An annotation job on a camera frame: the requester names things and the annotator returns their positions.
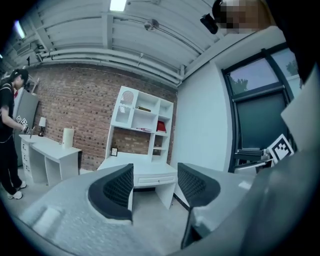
bookshelf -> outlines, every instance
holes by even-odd
[[[111,118],[105,158],[110,156],[114,127],[119,127],[149,133],[150,141],[146,159],[155,163],[166,163],[173,111],[172,102],[122,86]],[[165,133],[157,131],[158,121],[164,123]]]

tree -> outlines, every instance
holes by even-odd
[[[231,76],[230,76],[230,84],[233,90],[234,94],[240,94],[248,91],[247,85],[248,85],[248,80],[247,79],[239,79],[235,81]]]
[[[294,59],[293,61],[289,62],[289,64],[286,65],[286,70],[288,70],[291,76],[298,75],[297,61]]]

ceiling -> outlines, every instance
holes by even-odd
[[[247,35],[211,34],[200,17],[214,0],[127,0],[123,12],[110,0],[43,0],[20,20],[1,67],[48,63],[92,63],[155,79],[176,88],[215,55]],[[159,28],[144,23],[156,19]]]

concrete floor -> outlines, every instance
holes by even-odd
[[[27,183],[27,187],[21,190],[23,198],[10,200],[4,188],[0,188],[0,198],[4,205],[17,217],[50,189],[48,185],[34,184],[25,176],[23,168],[18,169],[18,174]],[[167,210],[155,191],[134,192],[132,213],[137,233],[160,254],[168,255],[180,249],[188,211],[175,198]]]

window frame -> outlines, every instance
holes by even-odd
[[[240,103],[242,101],[247,101],[250,99],[258,98],[261,96],[270,95],[273,93],[282,92],[283,99],[286,105],[288,105],[293,99],[294,95],[291,90],[291,87],[289,85],[289,82],[287,81],[284,73],[281,71],[280,67],[276,63],[276,61],[272,58],[272,54],[277,53],[279,51],[285,50],[288,48],[288,45],[286,42],[278,44],[274,47],[271,47],[269,49],[261,49],[260,52],[226,68],[222,69],[222,75],[225,81],[226,89],[228,92],[229,97],[229,103],[230,103],[230,109],[231,109],[231,120],[232,120],[232,145],[231,145],[231,157],[229,162],[229,173],[234,173],[236,161],[237,158],[235,157],[235,154],[237,150],[239,149],[239,140],[240,140],[240,123],[239,123],[239,115],[238,115],[238,108],[237,103]],[[239,94],[233,95],[232,86],[230,84],[230,80],[228,78],[230,72],[239,69],[241,67],[244,67],[252,62],[255,62],[259,59],[265,59],[271,69],[273,70],[274,74],[276,75],[278,82],[267,84],[252,90],[248,90]],[[292,135],[290,134],[289,129],[287,128],[287,135],[288,139],[292,142],[292,148],[294,151],[296,151],[296,145],[292,138]]]

